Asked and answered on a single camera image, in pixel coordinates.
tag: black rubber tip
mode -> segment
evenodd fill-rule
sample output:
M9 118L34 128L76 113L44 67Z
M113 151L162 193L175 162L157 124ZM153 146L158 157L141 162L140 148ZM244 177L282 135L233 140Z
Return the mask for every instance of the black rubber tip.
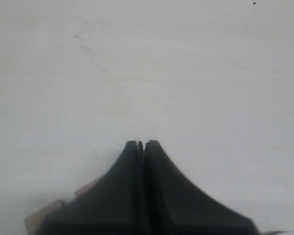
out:
M153 234L259 234L250 219L192 184L157 141L146 144L144 184Z
M148 235L143 146L128 141L115 164L80 198L46 217L38 235Z

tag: white surface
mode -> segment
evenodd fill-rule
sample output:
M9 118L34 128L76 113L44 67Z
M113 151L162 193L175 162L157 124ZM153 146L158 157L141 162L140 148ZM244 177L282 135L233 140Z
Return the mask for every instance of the white surface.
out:
M294 0L0 1L0 235L129 139L294 230Z

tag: white wall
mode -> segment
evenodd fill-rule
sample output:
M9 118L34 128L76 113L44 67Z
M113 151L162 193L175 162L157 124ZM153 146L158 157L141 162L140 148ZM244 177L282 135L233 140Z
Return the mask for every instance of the white wall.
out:
M294 230L294 0L0 1L0 235L149 139Z

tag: black plastic piece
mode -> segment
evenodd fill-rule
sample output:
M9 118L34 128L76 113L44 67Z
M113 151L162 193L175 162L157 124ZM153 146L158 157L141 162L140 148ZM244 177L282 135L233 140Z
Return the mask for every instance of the black plastic piece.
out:
M190 182L157 141L146 144L144 184L153 234L259 234L250 219L218 203Z
M143 146L129 141L115 164L80 198L46 217L38 235L148 235Z

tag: black object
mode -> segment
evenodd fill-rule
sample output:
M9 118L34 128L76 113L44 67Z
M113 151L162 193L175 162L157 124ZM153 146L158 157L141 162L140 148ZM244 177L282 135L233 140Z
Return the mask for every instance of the black object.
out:
M128 141L87 193L48 215L37 235L258 235L253 222L192 184L157 141Z
M221 205L192 184L157 141L146 144L144 183L154 234L259 234L250 219Z
M143 145L126 143L115 164L80 198L48 215L38 235L148 235Z

